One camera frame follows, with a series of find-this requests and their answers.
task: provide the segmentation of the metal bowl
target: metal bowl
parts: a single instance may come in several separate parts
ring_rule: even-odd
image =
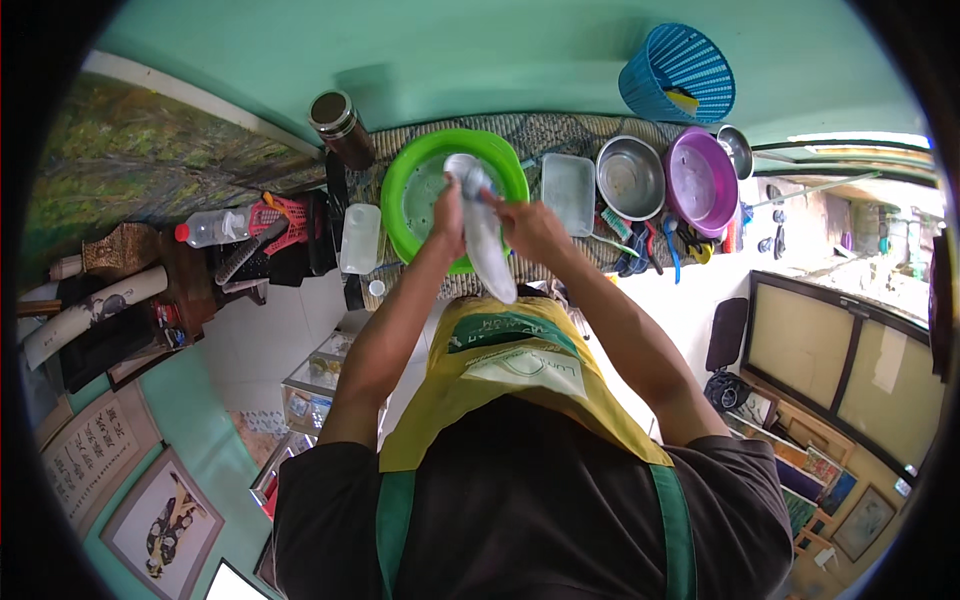
[[[597,155],[597,187],[613,212],[628,221],[646,221],[663,208],[660,155],[632,135],[618,135]]]
[[[736,178],[745,180],[754,173],[754,151],[743,133],[733,125],[724,125],[717,131],[717,141],[733,162]]]

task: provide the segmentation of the mint green wall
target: mint green wall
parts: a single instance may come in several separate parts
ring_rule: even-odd
[[[221,557],[249,580],[277,598],[253,577],[271,523],[248,491],[259,469],[244,447],[223,402],[210,385],[201,352],[188,348],[140,377],[140,386],[156,426],[226,521],[217,537],[191,598],[200,600]],[[74,414],[109,389],[105,375],[70,397]],[[158,444],[137,466],[110,500],[84,540],[84,550],[117,598],[156,600],[100,541],[100,532],[137,478],[159,455]]]
[[[754,143],[802,132],[924,132],[843,0],[131,0],[97,44],[306,140],[340,86],[379,130],[480,112],[627,114],[620,68],[680,21],[731,63],[729,121]]]

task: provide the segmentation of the green plastic basin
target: green plastic basin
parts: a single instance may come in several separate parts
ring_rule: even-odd
[[[410,264],[422,242],[410,229],[407,215],[403,207],[403,192],[407,182],[420,167],[431,161],[430,164],[442,162],[442,157],[455,153],[474,155],[485,163],[485,168],[492,169],[490,173],[497,193],[507,199],[507,202],[530,202],[530,189],[527,187],[527,178],[520,168],[520,161],[516,157],[514,148],[499,135],[490,132],[474,130],[440,130],[426,133],[417,137],[400,150],[399,154],[387,169],[387,176],[383,180],[380,192],[380,211],[383,214],[383,226],[387,230],[391,244],[394,245],[396,255],[405,264]],[[422,190],[408,191],[408,202],[423,202],[421,210],[427,210],[437,200],[437,185],[425,185]],[[510,248],[504,244],[503,253],[510,253]],[[461,256],[450,266],[449,273],[458,275],[473,273],[473,265],[466,255]]]

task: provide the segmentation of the window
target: window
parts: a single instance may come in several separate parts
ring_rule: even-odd
[[[264,600],[268,596],[237,572],[226,559],[220,559],[217,572],[206,591],[205,600]]]

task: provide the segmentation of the green apron strap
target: green apron strap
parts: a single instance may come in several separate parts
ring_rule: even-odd
[[[666,542],[666,600],[693,600],[697,597],[697,561],[693,553],[690,514],[677,471],[649,465],[657,488],[663,537]]]
[[[414,508],[415,470],[383,473],[376,502],[376,556],[383,575],[383,597],[392,600],[400,557],[407,542],[410,512]]]

